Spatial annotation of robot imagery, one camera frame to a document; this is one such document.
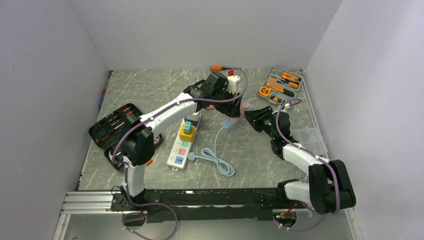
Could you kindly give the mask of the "white power strip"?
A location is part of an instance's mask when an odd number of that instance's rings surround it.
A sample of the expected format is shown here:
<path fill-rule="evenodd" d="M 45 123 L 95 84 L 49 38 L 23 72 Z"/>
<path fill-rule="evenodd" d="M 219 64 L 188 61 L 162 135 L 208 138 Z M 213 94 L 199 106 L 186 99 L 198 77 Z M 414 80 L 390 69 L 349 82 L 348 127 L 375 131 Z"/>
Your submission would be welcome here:
<path fill-rule="evenodd" d="M 173 143 L 171 152 L 169 154 L 168 160 L 167 160 L 167 166 L 170 167 L 173 171 L 178 170 L 184 170 L 186 167 L 188 160 L 188 154 L 191 151 L 191 148 L 193 146 L 193 142 L 186 142 L 181 141 L 179 138 L 179 131 L 182 124 L 185 124 L 184 118 L 182 119 L 179 129 L 175 138 L 175 141 Z M 195 137 L 197 133 L 198 127 L 195 128 Z"/>

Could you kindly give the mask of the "pink cube adapter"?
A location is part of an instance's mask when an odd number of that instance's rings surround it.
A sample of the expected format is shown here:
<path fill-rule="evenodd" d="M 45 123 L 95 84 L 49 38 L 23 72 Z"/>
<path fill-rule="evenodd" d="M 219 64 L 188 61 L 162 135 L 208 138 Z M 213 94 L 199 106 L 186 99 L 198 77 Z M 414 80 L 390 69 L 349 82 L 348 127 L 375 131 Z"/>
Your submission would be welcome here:
<path fill-rule="evenodd" d="M 252 108 L 252 105 L 248 102 L 242 102 L 240 104 L 240 115 L 244 116 L 246 111 L 249 111 Z"/>

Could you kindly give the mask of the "light blue power strip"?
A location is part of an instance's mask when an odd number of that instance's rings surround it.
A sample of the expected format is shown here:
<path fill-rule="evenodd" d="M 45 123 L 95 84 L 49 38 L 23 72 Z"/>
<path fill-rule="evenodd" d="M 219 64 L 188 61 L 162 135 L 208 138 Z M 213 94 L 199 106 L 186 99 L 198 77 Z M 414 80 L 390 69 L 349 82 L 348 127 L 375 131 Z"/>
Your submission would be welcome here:
<path fill-rule="evenodd" d="M 254 106 L 252 105 L 251 109 L 247 110 L 247 111 L 251 111 L 253 109 L 254 109 Z M 221 123 L 220 123 L 221 127 L 224 130 L 229 130 L 229 129 L 233 128 L 238 122 L 240 122 L 241 120 L 243 120 L 245 118 L 245 113 L 244 113 L 244 115 L 240 115 L 239 117 L 233 117 L 233 118 L 226 117 L 224 120 L 221 121 Z"/>

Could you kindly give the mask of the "clear plastic screw box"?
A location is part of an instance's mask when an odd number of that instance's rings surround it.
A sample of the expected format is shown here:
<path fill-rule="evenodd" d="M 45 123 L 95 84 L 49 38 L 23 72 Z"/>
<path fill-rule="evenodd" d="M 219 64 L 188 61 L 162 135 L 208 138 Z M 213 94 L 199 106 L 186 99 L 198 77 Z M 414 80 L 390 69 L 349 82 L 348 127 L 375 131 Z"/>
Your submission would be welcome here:
<path fill-rule="evenodd" d="M 318 127 L 291 130 L 291 136 L 311 152 L 323 156 L 328 153 L 327 146 Z"/>

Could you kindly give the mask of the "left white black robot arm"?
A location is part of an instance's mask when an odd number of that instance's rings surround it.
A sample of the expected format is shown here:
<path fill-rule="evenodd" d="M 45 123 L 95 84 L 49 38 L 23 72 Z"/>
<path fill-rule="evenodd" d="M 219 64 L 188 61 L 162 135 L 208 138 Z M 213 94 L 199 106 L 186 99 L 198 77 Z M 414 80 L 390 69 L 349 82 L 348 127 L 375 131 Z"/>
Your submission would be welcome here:
<path fill-rule="evenodd" d="M 175 99 L 158 109 L 127 122 L 127 132 L 118 142 L 115 152 L 123 155 L 124 204 L 131 210 L 144 203 L 144 175 L 147 162 L 154 156 L 154 139 L 177 121 L 209 106 L 229 118 L 238 118 L 248 77 L 226 76 L 212 71 L 206 79 L 186 87 Z"/>

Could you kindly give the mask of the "grey tool case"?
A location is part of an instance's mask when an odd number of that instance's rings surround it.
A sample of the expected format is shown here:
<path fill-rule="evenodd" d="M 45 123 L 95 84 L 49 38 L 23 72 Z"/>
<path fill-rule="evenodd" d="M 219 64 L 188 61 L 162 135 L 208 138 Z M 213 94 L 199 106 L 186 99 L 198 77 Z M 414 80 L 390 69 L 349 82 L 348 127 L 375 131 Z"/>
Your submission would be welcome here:
<path fill-rule="evenodd" d="M 287 70 L 272 66 L 268 70 L 265 79 L 259 85 L 256 95 L 273 105 L 281 105 L 286 100 L 295 99 L 302 89 L 302 83 L 304 82 L 303 72 L 302 69 Z M 268 97 L 258 93 L 260 87 L 269 88 Z"/>

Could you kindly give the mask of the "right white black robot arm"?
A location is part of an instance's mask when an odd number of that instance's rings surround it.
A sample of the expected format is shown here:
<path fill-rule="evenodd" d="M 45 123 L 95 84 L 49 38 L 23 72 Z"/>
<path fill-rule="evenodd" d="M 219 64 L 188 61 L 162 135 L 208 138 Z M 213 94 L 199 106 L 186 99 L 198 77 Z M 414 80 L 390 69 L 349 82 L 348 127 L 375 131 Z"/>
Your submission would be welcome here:
<path fill-rule="evenodd" d="M 265 132 L 270 137 L 271 150 L 277 157 L 295 165 L 308 177 L 307 182 L 290 179 L 278 183 L 275 200 L 280 207 L 303 202 L 325 215 L 356 205 L 345 163 L 315 155 L 298 142 L 291 134 L 288 113 L 264 107 L 246 111 L 244 115 L 256 132 Z"/>

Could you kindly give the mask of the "black tool case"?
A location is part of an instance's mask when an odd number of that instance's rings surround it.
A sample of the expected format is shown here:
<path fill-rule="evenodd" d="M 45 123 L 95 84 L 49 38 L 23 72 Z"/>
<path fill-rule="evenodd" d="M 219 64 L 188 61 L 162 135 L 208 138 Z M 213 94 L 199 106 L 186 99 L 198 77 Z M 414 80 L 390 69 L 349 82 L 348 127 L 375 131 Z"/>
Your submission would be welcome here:
<path fill-rule="evenodd" d="M 125 119 L 128 116 L 139 117 L 142 114 L 142 111 L 137 106 L 127 103 L 114 110 L 108 116 L 103 117 L 88 130 L 93 142 L 97 147 L 104 150 L 105 158 L 118 172 L 123 172 L 125 167 L 123 164 L 113 163 L 111 157 L 116 145 L 121 139 Z"/>

